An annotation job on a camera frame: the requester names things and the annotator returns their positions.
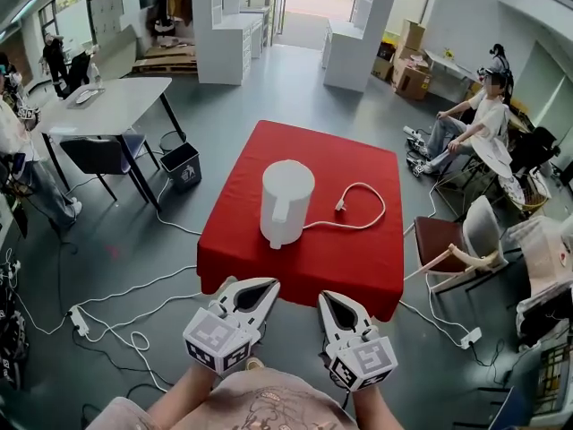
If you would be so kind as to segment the white shelf cabinet with drawers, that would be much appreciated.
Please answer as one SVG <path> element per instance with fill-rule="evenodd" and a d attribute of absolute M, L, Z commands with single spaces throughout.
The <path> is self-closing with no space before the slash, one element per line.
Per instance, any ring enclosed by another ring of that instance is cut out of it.
<path fill-rule="evenodd" d="M 192 0 L 199 82 L 240 86 L 261 55 L 262 13 L 243 13 L 240 0 Z"/>

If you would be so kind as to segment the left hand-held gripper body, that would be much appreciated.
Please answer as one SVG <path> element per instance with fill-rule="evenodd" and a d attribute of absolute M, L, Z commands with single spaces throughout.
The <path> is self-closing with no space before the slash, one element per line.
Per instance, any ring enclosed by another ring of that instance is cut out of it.
<path fill-rule="evenodd" d="M 233 300 L 214 301 L 208 309 L 200 308 L 184 329 L 187 352 L 216 374 L 225 374 L 250 356 L 268 313 L 268 302 L 244 308 Z"/>

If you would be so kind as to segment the large labelled cardboard box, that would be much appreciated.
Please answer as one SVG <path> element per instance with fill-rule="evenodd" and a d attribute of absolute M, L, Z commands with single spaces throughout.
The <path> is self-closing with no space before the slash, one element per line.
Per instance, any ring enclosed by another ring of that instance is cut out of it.
<path fill-rule="evenodd" d="M 406 59 L 398 59 L 393 65 L 391 85 L 396 94 L 411 100 L 425 98 L 432 76 L 414 68 Z"/>

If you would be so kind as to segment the dark blue chair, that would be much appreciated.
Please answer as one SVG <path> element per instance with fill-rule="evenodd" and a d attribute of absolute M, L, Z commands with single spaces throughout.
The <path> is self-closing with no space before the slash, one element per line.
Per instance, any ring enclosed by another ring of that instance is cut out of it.
<path fill-rule="evenodd" d="M 84 174 L 97 177 L 114 201 L 117 198 L 104 175 L 129 176 L 143 200 L 149 201 L 117 139 L 75 138 L 62 140 L 60 146 Z"/>

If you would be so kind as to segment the clothes rack with garments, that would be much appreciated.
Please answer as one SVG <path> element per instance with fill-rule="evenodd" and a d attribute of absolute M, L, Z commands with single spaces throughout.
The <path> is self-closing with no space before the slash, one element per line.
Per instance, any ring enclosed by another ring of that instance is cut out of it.
<path fill-rule="evenodd" d="M 153 38 L 191 38 L 192 0 L 154 0 L 146 24 Z"/>

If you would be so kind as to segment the brown chair with grey back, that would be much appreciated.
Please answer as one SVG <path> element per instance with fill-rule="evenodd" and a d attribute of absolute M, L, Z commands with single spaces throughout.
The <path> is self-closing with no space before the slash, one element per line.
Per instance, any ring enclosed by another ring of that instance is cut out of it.
<path fill-rule="evenodd" d="M 496 215 L 484 195 L 472 202 L 459 222 L 416 218 L 414 234 L 420 268 L 411 275 L 435 279 L 430 285 L 434 295 L 496 275 L 509 265 Z"/>

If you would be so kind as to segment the long white desk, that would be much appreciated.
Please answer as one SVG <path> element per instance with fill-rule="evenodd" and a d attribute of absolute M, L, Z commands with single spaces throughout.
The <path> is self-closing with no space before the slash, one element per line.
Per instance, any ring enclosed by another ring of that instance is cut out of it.
<path fill-rule="evenodd" d="M 428 49 L 424 49 L 423 52 L 428 58 L 429 69 L 432 73 L 444 72 L 466 82 L 468 85 L 479 82 L 479 76 L 476 73 L 455 63 L 453 60 L 438 55 Z"/>

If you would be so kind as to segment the large side window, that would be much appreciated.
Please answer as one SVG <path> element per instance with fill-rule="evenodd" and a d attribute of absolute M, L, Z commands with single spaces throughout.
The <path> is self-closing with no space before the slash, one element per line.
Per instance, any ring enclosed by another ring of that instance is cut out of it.
<path fill-rule="evenodd" d="M 39 12 L 41 33 L 59 35 L 71 44 L 93 44 L 95 35 L 90 16 L 91 0 L 52 0 Z"/>

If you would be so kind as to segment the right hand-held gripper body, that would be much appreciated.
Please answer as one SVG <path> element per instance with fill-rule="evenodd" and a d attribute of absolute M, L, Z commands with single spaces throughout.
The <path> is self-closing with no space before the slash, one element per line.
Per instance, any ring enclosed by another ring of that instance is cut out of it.
<path fill-rule="evenodd" d="M 382 382 L 398 367 L 389 338 L 382 337 L 374 325 L 328 349 L 329 371 L 334 381 L 349 391 Z"/>

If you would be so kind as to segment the white power strip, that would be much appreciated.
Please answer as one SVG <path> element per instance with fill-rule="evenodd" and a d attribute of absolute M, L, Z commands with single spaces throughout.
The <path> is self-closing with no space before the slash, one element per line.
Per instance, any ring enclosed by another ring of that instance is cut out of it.
<path fill-rule="evenodd" d="M 81 337 L 86 337 L 90 332 L 90 328 L 82 315 L 81 309 L 77 305 L 73 305 L 68 314 L 78 334 Z"/>
<path fill-rule="evenodd" d="M 482 331 L 479 327 L 471 330 L 460 340 L 460 347 L 463 350 L 471 348 L 482 337 Z"/>

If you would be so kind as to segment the dark plastic trash bin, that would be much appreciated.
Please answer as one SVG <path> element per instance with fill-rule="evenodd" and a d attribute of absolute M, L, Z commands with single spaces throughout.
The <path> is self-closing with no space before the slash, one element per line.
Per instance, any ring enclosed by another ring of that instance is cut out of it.
<path fill-rule="evenodd" d="M 200 153 L 189 142 L 162 156 L 160 164 L 180 193 L 189 191 L 201 181 Z"/>

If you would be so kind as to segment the person's pink-brown shirt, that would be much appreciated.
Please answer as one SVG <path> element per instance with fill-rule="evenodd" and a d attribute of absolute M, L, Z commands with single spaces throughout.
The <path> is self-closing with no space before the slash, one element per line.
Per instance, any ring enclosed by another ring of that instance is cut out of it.
<path fill-rule="evenodd" d="M 126 398 L 112 400 L 86 430 L 359 430 L 325 393 L 292 374 L 263 367 L 225 378 L 202 404 L 159 426 Z"/>

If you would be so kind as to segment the side-room tube light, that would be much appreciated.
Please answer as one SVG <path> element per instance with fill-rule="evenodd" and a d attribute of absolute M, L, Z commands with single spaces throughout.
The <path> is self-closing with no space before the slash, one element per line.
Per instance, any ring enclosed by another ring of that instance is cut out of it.
<path fill-rule="evenodd" d="M 11 24 L 18 22 L 37 2 L 38 0 L 28 0 L 26 4 L 12 17 Z"/>

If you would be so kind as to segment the wooden pallets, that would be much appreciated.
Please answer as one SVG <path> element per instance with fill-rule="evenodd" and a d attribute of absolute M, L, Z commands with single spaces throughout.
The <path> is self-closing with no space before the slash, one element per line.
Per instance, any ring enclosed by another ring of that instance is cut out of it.
<path fill-rule="evenodd" d="M 132 67 L 132 73 L 198 73 L 195 46 L 151 47 Z"/>

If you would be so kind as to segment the medium cardboard box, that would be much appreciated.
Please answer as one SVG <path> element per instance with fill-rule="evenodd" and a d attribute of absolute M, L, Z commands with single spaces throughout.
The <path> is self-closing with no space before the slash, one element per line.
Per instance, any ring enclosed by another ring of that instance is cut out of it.
<path fill-rule="evenodd" d="M 375 61 L 372 66 L 373 76 L 377 77 L 382 81 L 389 82 L 391 79 L 392 70 L 393 70 L 392 61 L 386 60 L 379 56 L 375 57 Z"/>

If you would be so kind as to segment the person's right forearm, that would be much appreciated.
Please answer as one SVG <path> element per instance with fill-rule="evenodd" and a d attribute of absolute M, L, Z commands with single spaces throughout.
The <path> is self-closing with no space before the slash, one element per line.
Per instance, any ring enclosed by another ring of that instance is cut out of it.
<path fill-rule="evenodd" d="M 352 392 L 355 420 L 360 430 L 404 430 L 376 385 Z"/>

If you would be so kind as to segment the white round side table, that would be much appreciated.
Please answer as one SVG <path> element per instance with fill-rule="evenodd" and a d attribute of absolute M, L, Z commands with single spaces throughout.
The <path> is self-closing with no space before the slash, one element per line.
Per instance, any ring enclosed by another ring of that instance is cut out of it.
<path fill-rule="evenodd" d="M 475 154 L 495 174 L 504 178 L 511 178 L 510 163 L 512 158 L 505 145 L 498 139 L 487 140 L 479 135 L 470 138 Z"/>

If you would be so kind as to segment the white paper bag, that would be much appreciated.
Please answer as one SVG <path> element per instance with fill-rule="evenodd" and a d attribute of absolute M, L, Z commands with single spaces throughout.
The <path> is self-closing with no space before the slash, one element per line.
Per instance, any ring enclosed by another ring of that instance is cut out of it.
<path fill-rule="evenodd" d="M 573 282 L 573 214 L 563 221 L 535 216 L 508 229 L 525 258 L 532 296 Z"/>

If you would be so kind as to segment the small cardboard box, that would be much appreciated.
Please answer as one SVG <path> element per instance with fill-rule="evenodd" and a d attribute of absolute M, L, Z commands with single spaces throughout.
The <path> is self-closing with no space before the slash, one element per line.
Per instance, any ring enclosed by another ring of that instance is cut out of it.
<path fill-rule="evenodd" d="M 417 22 L 404 19 L 402 31 L 400 32 L 399 37 L 399 45 L 414 50 L 419 50 L 423 44 L 424 33 L 424 26 Z"/>

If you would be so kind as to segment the grey metal lockers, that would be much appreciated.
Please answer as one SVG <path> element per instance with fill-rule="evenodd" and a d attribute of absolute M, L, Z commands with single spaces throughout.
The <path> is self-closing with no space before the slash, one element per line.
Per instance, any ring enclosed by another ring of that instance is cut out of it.
<path fill-rule="evenodd" d="M 90 0 L 90 16 L 98 43 L 103 43 L 105 39 L 121 31 L 122 14 L 122 0 Z"/>

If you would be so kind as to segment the white leaning boards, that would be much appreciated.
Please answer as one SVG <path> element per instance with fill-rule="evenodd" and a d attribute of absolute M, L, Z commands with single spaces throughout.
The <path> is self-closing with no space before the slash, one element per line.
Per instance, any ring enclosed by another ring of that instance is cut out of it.
<path fill-rule="evenodd" d="M 140 0 L 122 0 L 123 14 L 120 16 L 120 28 L 124 30 L 141 10 Z"/>

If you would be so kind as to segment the black office chair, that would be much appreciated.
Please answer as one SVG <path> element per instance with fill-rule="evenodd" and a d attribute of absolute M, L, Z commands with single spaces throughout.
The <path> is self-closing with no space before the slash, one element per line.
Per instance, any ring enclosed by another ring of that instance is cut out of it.
<path fill-rule="evenodd" d="M 554 156 L 560 155 L 557 139 L 544 127 L 536 127 L 531 133 L 523 134 L 509 154 L 512 158 L 510 168 L 513 174 L 523 170 L 539 168 Z"/>

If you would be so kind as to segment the grey table with black legs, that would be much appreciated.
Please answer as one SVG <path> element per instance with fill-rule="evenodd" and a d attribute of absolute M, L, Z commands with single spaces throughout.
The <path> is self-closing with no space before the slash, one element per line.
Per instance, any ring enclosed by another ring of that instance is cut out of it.
<path fill-rule="evenodd" d="M 164 106 L 175 131 L 184 132 L 167 100 L 166 90 L 171 81 L 168 77 L 132 77 L 105 81 L 101 87 L 106 89 L 105 93 L 85 109 L 68 109 L 61 99 L 49 101 L 41 110 L 37 130 L 42 135 L 49 157 L 64 186 L 69 184 L 50 138 L 111 136 L 121 143 L 149 201 L 160 211 L 158 200 L 150 190 L 135 157 L 129 154 L 124 134 L 158 100 Z"/>

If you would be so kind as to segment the red cloth covered table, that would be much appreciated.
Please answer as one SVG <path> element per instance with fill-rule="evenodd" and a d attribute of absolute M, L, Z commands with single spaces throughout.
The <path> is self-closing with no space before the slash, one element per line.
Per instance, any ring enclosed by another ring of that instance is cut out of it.
<path fill-rule="evenodd" d="M 260 231 L 262 175 L 293 159 L 314 174 L 308 229 L 269 247 Z M 390 320 L 403 293 L 404 242 L 397 155 L 334 135 L 260 121 L 231 170 L 197 244 L 201 289 L 228 277 L 272 277 L 280 296 L 313 306 L 322 290 Z"/>

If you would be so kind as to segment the plain white shelf cabinet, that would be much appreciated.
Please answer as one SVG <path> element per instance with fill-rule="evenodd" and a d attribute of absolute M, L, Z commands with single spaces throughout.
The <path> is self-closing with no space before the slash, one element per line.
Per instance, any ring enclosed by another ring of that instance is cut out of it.
<path fill-rule="evenodd" d="M 349 21 L 328 21 L 323 83 L 365 91 L 395 0 L 355 0 Z"/>

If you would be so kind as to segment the person's left forearm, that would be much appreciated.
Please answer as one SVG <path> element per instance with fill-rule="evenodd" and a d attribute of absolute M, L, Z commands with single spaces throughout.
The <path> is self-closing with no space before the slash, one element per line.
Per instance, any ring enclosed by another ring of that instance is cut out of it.
<path fill-rule="evenodd" d="M 170 430 L 209 397 L 217 378 L 218 375 L 204 365 L 193 364 L 177 383 L 148 409 L 148 414 L 161 430 Z"/>

